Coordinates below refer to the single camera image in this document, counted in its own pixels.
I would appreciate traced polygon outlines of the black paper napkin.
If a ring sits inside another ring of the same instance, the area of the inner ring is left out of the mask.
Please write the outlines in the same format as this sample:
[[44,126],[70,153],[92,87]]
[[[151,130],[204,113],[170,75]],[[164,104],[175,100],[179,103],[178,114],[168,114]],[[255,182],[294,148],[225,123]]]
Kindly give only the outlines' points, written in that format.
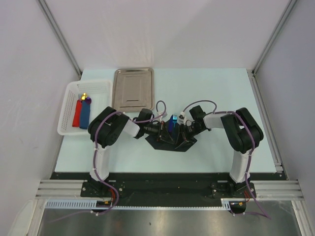
[[[165,121],[165,125],[168,128],[168,121]],[[177,140],[179,125],[180,124],[178,124],[178,123],[176,124],[176,137],[175,137],[175,139],[173,139],[175,142]],[[175,149],[175,144],[170,145],[170,144],[159,143],[159,142],[157,142],[157,138],[154,138],[154,137],[149,136],[149,135],[146,137],[146,141],[156,150],[175,151],[175,152],[186,152],[188,150],[188,149]]]

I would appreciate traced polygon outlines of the blue metal fork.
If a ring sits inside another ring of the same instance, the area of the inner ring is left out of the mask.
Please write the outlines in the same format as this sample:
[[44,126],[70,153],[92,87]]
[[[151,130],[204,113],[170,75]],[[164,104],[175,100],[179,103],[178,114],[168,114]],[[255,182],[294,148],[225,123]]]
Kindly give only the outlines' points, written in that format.
[[176,124],[177,124],[178,116],[177,114],[172,115],[172,138],[175,139],[176,137]]

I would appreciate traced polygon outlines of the purple blue metal knife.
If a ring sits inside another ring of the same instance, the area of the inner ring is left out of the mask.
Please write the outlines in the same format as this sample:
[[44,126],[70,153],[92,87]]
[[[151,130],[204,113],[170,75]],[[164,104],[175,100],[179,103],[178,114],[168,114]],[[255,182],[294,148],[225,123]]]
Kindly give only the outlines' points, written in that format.
[[173,116],[171,116],[171,118],[168,121],[168,132],[172,133],[173,130]]

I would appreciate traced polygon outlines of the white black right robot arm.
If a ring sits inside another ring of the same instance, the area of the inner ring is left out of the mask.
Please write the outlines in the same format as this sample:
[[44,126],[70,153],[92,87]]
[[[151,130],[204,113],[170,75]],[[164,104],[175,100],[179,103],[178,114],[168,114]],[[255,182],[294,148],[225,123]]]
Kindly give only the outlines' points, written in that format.
[[186,125],[185,111],[179,116],[183,123],[179,124],[175,149],[190,148],[197,142],[195,136],[205,130],[223,129],[234,149],[229,172],[233,181],[228,183],[227,192],[232,197],[239,197],[245,191],[243,183],[250,177],[252,153],[264,138],[262,129],[247,108],[207,114],[198,105],[190,109],[189,113],[192,117],[191,125]]

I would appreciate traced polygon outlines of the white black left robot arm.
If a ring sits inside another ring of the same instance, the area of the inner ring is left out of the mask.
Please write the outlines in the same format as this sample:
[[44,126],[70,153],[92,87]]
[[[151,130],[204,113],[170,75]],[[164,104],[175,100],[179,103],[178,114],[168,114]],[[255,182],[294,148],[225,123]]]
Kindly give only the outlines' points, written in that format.
[[103,181],[109,177],[110,149],[125,132],[133,138],[139,139],[147,134],[147,142],[154,149],[174,150],[176,141],[168,132],[167,122],[158,121],[161,115],[153,117],[149,109],[142,109],[138,117],[130,119],[129,116],[114,108],[106,107],[89,125],[88,133],[94,143],[93,167],[90,176],[95,180],[91,190],[97,196],[108,193],[109,185]]

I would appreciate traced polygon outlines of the blue rolled napkin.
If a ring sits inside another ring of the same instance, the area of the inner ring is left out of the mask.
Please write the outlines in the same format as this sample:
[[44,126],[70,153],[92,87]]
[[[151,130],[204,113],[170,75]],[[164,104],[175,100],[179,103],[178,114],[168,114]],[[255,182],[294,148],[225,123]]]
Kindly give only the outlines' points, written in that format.
[[89,126],[89,119],[90,119],[90,111],[91,105],[87,103],[85,100],[82,101],[82,108],[80,112],[80,120],[79,120],[79,127],[81,129],[88,129]]

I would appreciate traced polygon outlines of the red rolled napkin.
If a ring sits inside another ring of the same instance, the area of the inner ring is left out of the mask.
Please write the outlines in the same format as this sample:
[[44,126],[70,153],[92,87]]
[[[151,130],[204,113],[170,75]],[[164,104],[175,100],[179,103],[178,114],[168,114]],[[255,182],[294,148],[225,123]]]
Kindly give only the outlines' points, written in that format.
[[82,109],[82,102],[80,99],[76,102],[75,113],[73,117],[72,127],[79,127],[80,126],[80,115]]

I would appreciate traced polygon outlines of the stainless steel tray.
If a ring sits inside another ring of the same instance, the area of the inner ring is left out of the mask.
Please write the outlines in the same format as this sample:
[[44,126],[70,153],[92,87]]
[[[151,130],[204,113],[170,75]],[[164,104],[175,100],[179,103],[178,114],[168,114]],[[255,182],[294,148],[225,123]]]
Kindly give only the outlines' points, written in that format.
[[154,70],[152,68],[118,69],[114,74],[112,107],[132,113],[155,104]]

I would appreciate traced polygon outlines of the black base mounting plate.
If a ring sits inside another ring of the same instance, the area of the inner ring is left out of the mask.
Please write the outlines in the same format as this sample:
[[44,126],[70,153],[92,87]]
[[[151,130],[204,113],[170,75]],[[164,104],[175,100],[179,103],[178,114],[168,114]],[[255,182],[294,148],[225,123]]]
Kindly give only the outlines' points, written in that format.
[[227,173],[111,173],[105,183],[88,173],[56,173],[51,180],[80,180],[79,196],[98,198],[93,213],[118,207],[220,207],[222,198],[246,201],[256,195],[258,181],[286,181],[283,173],[253,173],[249,183],[234,184]]

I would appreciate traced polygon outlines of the gold metal fork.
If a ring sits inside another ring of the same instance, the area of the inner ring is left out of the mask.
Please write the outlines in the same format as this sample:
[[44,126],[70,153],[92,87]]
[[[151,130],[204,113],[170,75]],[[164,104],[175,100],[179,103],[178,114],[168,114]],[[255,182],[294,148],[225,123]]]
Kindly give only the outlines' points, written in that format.
[[83,93],[81,95],[81,100],[85,100],[86,98],[88,98],[88,95],[86,93]]

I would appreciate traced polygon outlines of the aluminium frame rail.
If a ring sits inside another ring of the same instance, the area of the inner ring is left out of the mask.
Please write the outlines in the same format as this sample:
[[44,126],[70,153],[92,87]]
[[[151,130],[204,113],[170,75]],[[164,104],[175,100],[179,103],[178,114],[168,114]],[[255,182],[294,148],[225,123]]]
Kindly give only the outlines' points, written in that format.
[[83,180],[42,180],[36,199],[78,199],[81,198]]

